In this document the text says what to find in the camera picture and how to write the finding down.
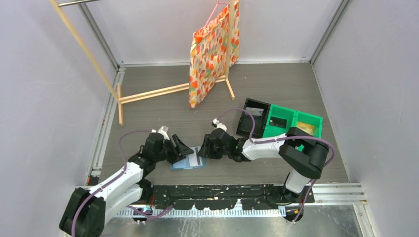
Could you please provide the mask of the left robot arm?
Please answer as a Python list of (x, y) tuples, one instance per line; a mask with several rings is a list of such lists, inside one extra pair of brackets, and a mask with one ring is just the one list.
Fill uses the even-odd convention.
[(123, 167), (105, 181), (89, 189), (76, 188), (59, 222), (59, 229), (73, 237), (98, 237), (105, 225), (128, 205), (151, 200), (151, 183), (146, 180), (156, 163), (170, 164), (195, 151), (177, 135), (151, 131), (140, 150), (130, 158), (123, 156)]

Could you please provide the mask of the blue leather card holder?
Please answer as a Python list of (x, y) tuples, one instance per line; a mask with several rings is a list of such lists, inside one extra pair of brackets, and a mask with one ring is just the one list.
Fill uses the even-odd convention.
[(172, 164), (170, 166), (170, 169), (171, 170), (189, 170), (193, 168), (189, 167), (189, 161), (188, 161), (188, 156), (187, 156), (187, 158)]

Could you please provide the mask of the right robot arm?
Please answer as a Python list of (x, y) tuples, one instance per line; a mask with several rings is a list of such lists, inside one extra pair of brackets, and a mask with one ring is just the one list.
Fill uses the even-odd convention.
[(292, 167), (282, 189), (287, 202), (296, 202), (304, 187), (321, 177), (332, 146), (324, 139), (311, 136), (298, 127), (267, 138), (234, 138), (221, 128), (204, 138), (197, 155), (202, 158), (229, 157), (235, 162), (260, 158), (281, 158)]

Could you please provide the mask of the white card with stripe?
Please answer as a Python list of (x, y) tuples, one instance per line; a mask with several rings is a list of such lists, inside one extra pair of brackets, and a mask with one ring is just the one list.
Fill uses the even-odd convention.
[(203, 168), (206, 166), (206, 160), (198, 155), (201, 146), (193, 147), (194, 153), (188, 156), (190, 168)]

